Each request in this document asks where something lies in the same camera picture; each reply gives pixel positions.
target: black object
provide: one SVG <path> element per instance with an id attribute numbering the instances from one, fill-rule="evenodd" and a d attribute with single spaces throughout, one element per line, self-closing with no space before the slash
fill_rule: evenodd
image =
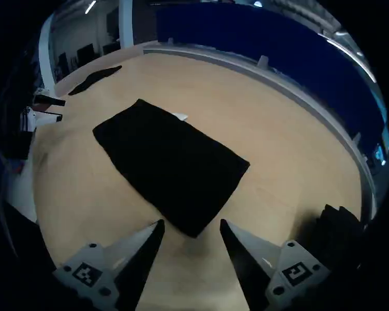
<path id="1" fill-rule="evenodd" d="M 114 279 L 121 294 L 115 307 L 118 310 L 135 310 L 143 293 L 147 277 L 164 236 L 164 220 L 157 221 L 150 237 L 130 259 L 124 269 Z"/>
<path id="2" fill-rule="evenodd" d="M 217 215 L 249 167 L 224 145 L 143 100 L 93 133 L 128 182 L 191 237 Z"/>
<path id="3" fill-rule="evenodd" d="M 98 55 L 94 52 L 94 45 L 92 43 L 77 50 L 76 54 L 78 55 L 79 67 L 82 67 L 98 58 Z"/>
<path id="4" fill-rule="evenodd" d="M 337 210 L 326 204 L 305 248 L 333 270 L 362 232 L 362 224 L 351 212 L 343 206 Z"/>
<path id="5" fill-rule="evenodd" d="M 104 51 L 104 55 L 110 54 L 114 51 L 118 51 L 119 49 L 121 49 L 121 44 L 118 41 L 104 45 L 102 47 L 102 50 Z"/>
<path id="6" fill-rule="evenodd" d="M 107 33 L 113 41 L 120 38 L 119 7 L 116 7 L 106 16 Z"/>
<path id="7" fill-rule="evenodd" d="M 21 130 L 9 132 L 3 141 L 2 152 L 7 159 L 27 160 L 33 132 L 27 130 L 27 108 L 21 116 Z"/>
<path id="8" fill-rule="evenodd" d="M 34 104 L 48 104 L 48 105 L 55 105 L 55 106 L 65 106 L 66 101 L 40 94 L 40 95 L 36 95 L 34 97 L 33 103 Z"/>
<path id="9" fill-rule="evenodd" d="M 61 69 L 62 78 L 66 77 L 70 73 L 68 67 L 68 59 L 66 58 L 66 53 L 62 53 L 59 55 L 58 66 Z"/>
<path id="10" fill-rule="evenodd" d="M 271 278 L 238 240 L 225 219 L 220 220 L 220 234 L 228 250 L 249 310 L 265 310 L 269 306 L 269 301 L 265 297 L 265 289 Z M 283 292 L 283 288 L 277 287 L 274 293 L 281 294 Z"/>
<path id="11" fill-rule="evenodd" d="M 102 69 L 100 71 L 94 72 L 90 74 L 84 82 L 82 82 L 80 85 L 76 86 L 70 93 L 69 95 L 76 95 L 79 94 L 80 92 L 83 92 L 87 90 L 91 85 L 94 83 L 97 83 L 99 80 L 109 77 L 110 75 L 116 73 L 122 68 L 122 66 L 117 66 L 113 68 L 107 68 L 107 69 Z"/>

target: blue panel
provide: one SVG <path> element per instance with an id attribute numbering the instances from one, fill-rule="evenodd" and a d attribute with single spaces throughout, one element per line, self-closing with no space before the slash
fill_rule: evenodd
<path id="1" fill-rule="evenodd" d="M 259 60 L 304 86 L 338 116 L 360 148 L 371 154 L 383 119 L 351 60 L 300 23 L 260 8 L 233 4 L 178 5 L 158 11 L 158 40 L 200 44 Z"/>

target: white wall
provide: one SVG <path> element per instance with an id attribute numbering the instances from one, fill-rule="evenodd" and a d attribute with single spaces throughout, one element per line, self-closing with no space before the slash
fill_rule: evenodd
<path id="1" fill-rule="evenodd" d="M 121 49 L 134 45 L 133 0 L 119 0 L 119 30 Z"/>
<path id="2" fill-rule="evenodd" d="M 50 51 L 50 27 L 52 24 L 53 14 L 48 17 L 45 23 L 42 26 L 38 44 L 38 54 L 39 54 L 39 67 L 40 74 L 42 75 L 43 84 L 45 89 L 49 90 L 49 95 L 55 97 L 55 79 L 53 76 L 53 68 L 50 63 L 50 57 L 52 51 Z"/>

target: black cloth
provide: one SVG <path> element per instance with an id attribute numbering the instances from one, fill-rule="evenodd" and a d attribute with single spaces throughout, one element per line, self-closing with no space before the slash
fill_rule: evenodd
<path id="1" fill-rule="evenodd" d="M 93 133 L 128 182 L 191 237 L 217 215 L 249 167 L 221 143 L 143 100 Z"/>
<path id="2" fill-rule="evenodd" d="M 68 95 L 76 95 L 76 94 L 79 94 L 80 92 L 86 91 L 94 83 L 97 83 L 99 80 L 102 80 L 103 78 L 109 77 L 110 75 L 119 71 L 121 68 L 122 68 L 122 66 L 119 65 L 117 67 L 102 69 L 102 70 L 99 70 L 97 72 L 90 74 L 85 79 L 84 82 L 77 85 Z"/>

